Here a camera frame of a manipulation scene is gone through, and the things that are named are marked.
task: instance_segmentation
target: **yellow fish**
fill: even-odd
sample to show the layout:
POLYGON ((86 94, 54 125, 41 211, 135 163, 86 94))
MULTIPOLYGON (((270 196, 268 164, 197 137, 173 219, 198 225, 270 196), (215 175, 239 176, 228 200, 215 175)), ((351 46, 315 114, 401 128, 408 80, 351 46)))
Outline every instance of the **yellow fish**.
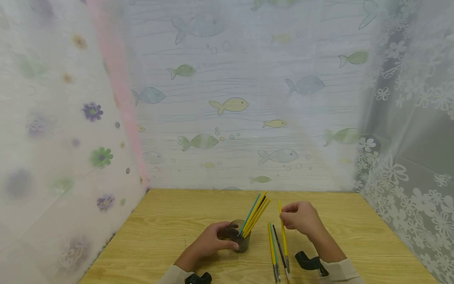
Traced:
POLYGON ((273 35, 271 43, 273 43, 273 41, 286 45, 291 42, 291 36, 289 34, 273 35))
POLYGON ((206 164, 200 164, 200 167, 204 167, 204 168, 207 168, 207 169, 212 169, 215 167, 215 165, 213 163, 206 163, 206 164))
POLYGON ((228 110, 231 112, 239 112, 245 110, 249 105, 245 100, 242 98, 231 98, 226 100, 226 102, 222 105, 215 101, 210 101, 210 105, 213 108, 217 108, 217 114, 221 115, 224 113, 224 110, 228 110))
POLYGON ((286 126, 286 125, 287 125, 287 122, 285 122, 283 120, 272 120, 272 121, 264 121, 262 128, 265 128, 266 126, 269 126, 269 127, 282 127, 282 126, 286 126))

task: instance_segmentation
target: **beige sleeve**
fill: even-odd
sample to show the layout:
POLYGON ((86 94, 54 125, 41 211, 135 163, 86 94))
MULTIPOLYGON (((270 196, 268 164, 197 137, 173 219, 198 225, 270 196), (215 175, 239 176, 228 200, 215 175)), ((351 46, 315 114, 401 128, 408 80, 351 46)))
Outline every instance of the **beige sleeve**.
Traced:
POLYGON ((333 263, 320 259, 320 262, 330 274, 321 278, 322 284, 365 284, 349 259, 333 263))
POLYGON ((172 265, 158 281, 158 284, 184 284, 184 280, 192 274, 194 272, 186 272, 178 266, 172 265))

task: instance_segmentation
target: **black object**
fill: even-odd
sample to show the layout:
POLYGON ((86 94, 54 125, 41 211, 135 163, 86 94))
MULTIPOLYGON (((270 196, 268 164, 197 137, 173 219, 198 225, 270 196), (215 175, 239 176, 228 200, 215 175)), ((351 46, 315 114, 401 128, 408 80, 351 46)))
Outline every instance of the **black object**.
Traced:
POLYGON ((210 284, 211 283, 211 275, 208 272, 205 272, 202 277, 199 277, 197 274, 193 274, 186 278, 184 281, 185 284, 210 284))
POLYGON ((305 270, 318 270, 319 275, 322 277, 330 275, 323 265, 321 265, 319 256, 309 259, 304 251, 300 251, 295 255, 295 258, 301 268, 305 270))

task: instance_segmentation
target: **glass cup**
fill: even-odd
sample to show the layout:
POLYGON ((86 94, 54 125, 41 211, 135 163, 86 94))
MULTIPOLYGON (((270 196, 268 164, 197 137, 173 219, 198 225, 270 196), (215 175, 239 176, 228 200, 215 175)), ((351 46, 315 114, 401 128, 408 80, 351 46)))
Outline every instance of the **glass cup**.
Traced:
POLYGON ((237 252, 242 253, 246 251, 249 246, 249 240, 251 239, 251 234, 249 234, 245 239, 238 236, 239 230, 244 224, 244 220, 235 220, 231 222, 228 226, 228 237, 231 241, 234 241, 238 244, 239 249, 237 252))

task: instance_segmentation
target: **yellow stick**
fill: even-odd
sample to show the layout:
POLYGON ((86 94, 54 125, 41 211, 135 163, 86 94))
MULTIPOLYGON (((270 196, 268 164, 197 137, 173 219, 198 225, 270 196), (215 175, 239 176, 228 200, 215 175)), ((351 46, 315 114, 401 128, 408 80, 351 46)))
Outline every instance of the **yellow stick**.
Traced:
POLYGON ((246 231, 246 227, 247 227, 249 224, 252 223, 252 219, 254 218, 254 215, 255 215, 255 214, 257 213, 257 211, 259 210, 260 205, 261 205, 261 204, 260 204, 260 201, 257 202, 257 204, 256 204, 256 206, 255 206, 255 208, 254 208, 254 210, 253 210, 252 213, 251 213, 251 216, 247 219, 246 224, 244 225, 244 228, 243 228, 243 233, 246 231))
POLYGON ((271 228, 270 228, 270 223, 267 224, 268 227, 268 236, 270 237, 270 251, 271 251, 271 261, 273 262, 273 265, 276 265, 276 257, 274 256, 274 247, 273 247, 273 239, 271 238, 271 228))
MULTIPOLYGON (((282 213, 281 201, 278 200, 277 202, 279 204, 279 214, 281 214, 282 213)), ((282 239, 283 239, 283 242, 284 242, 284 253, 285 253, 285 255, 288 256, 288 252, 287 252, 287 238, 285 236, 284 222, 282 220, 281 220, 281 231, 282 231, 282 239)))
POLYGON ((249 228, 252 226, 252 224, 254 223, 254 220, 257 218, 258 214, 260 213, 260 210, 265 206, 265 203, 266 203, 267 200, 268 200, 268 197, 265 198, 265 200, 263 201, 261 206, 257 209, 257 211, 254 214, 254 216, 252 216, 252 218, 250 218, 251 221, 248 222, 248 224, 243 228, 243 236, 247 232, 247 230, 249 230, 249 228))
POLYGON ((263 214, 263 212, 265 211, 266 207, 268 206, 268 204, 271 202, 271 200, 268 200, 268 202, 265 204, 265 207, 263 207, 263 209, 261 210, 261 212, 259 213, 258 217, 254 220, 254 223, 252 223, 252 226, 247 230, 246 234, 243 235, 244 238, 247 238, 247 236, 249 236, 249 234, 251 233, 252 229, 254 228, 255 224, 257 223, 257 221, 260 219, 260 216, 263 214))

